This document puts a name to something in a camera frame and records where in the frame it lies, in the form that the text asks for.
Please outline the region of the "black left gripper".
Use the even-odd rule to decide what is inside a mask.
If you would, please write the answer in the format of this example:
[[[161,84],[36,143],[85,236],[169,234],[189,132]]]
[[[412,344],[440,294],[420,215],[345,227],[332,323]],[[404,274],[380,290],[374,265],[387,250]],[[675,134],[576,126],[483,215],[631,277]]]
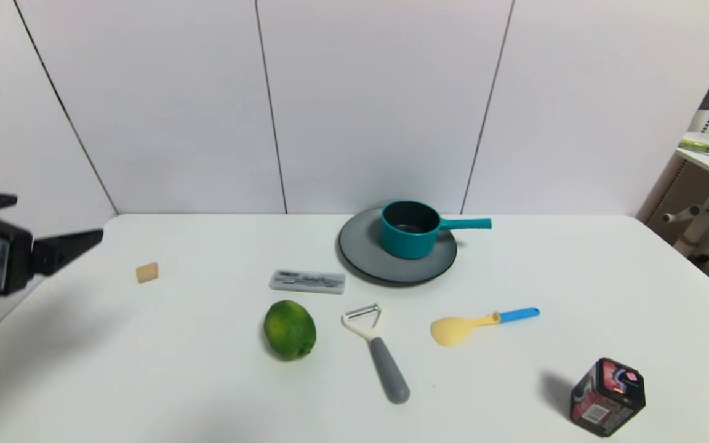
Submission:
[[[103,235],[104,230],[94,229],[36,239],[32,244],[31,233],[0,220],[0,294],[19,292],[34,274],[54,275],[100,244]]]

